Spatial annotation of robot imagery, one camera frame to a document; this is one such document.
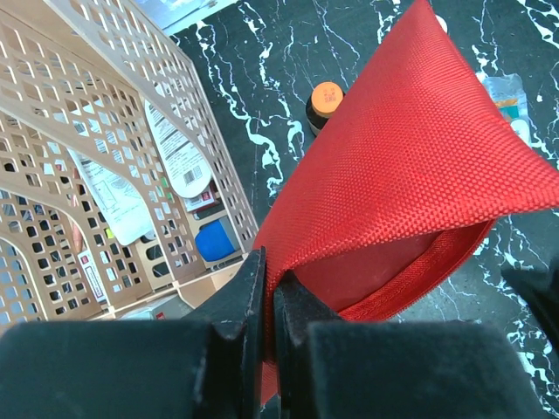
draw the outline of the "woven nylon fabric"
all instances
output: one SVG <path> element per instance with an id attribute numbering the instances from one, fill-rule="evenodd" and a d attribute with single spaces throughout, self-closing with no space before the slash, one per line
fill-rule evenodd
<path id="1" fill-rule="evenodd" d="M 345 319 L 387 319 L 455 270 L 496 217 L 558 203 L 559 174 L 503 120 L 417 0 L 256 237 L 266 247 L 268 348 L 285 271 Z"/>

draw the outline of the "barcode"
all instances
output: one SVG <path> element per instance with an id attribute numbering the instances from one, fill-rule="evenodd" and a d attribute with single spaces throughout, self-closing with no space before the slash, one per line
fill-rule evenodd
<path id="1" fill-rule="evenodd" d="M 202 201 L 202 196 L 198 195 L 196 198 L 187 198 L 188 205 L 198 205 Z"/>
<path id="2" fill-rule="evenodd" d="M 78 131 L 78 134 L 83 134 L 86 131 L 86 126 L 82 123 L 74 123 L 73 124 L 76 128 L 76 131 Z"/>
<path id="3" fill-rule="evenodd" d="M 202 177 L 202 170 L 200 169 L 200 166 L 196 166 L 195 168 L 193 168 L 192 170 L 189 170 L 188 172 L 186 172 L 184 174 L 184 181 L 186 182 L 186 184 L 188 186 L 191 183 L 193 183 L 194 181 L 197 181 L 198 179 L 200 179 L 201 177 Z"/>

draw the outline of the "plastic crate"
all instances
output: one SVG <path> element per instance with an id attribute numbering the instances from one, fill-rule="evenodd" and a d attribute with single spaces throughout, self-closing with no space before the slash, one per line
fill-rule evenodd
<path id="1" fill-rule="evenodd" d="M 10 325 L 45 319 L 24 256 L 0 239 L 0 334 Z"/>
<path id="2" fill-rule="evenodd" d="M 9 0 L 0 5 L 0 22 L 0 246 L 6 263 L 19 261 L 26 284 L 17 286 L 27 286 L 37 307 L 25 316 L 11 312 L 10 324 L 118 317 L 169 292 L 187 302 L 191 292 L 193 306 L 208 298 L 222 280 L 214 278 L 229 277 L 235 268 L 228 264 L 238 268 L 235 258 L 251 249 L 257 225 L 191 61 L 128 0 Z M 224 271 L 209 270 L 215 263 L 197 252 L 194 236 L 210 220 L 195 220 L 169 187 L 144 100 L 211 168 L 224 205 L 211 219 L 229 217 L 241 246 L 218 261 Z M 155 240 L 119 244 L 68 148 L 138 192 Z M 102 276 L 102 304 L 77 259 L 74 225 Z M 7 307 L 6 289 L 0 284 Z M 15 302 L 23 307 L 25 292 Z"/>

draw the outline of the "blue object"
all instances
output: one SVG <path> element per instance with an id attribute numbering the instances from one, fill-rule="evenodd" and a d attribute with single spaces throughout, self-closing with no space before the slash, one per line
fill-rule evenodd
<path id="1" fill-rule="evenodd" d="M 226 258 L 240 248 L 227 216 L 206 224 L 194 241 L 206 262 Z"/>

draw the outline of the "clear plastic bag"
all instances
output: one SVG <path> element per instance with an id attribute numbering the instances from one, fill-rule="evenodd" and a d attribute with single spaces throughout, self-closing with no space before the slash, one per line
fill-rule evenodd
<path id="1" fill-rule="evenodd" d="M 508 74 L 502 77 L 487 77 L 482 84 L 503 117 L 510 122 L 512 129 L 530 146 L 528 98 L 522 88 L 521 76 Z"/>

